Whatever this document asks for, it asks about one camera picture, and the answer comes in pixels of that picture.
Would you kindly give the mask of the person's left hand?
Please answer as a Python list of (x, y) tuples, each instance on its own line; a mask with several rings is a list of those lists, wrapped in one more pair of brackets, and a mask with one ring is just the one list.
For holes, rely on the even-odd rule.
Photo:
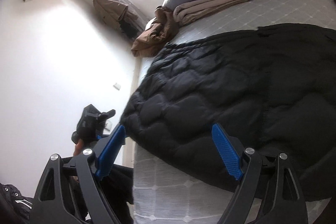
[(73, 156), (79, 155), (84, 149), (84, 142), (80, 139), (76, 144), (75, 144), (75, 150), (73, 152)]

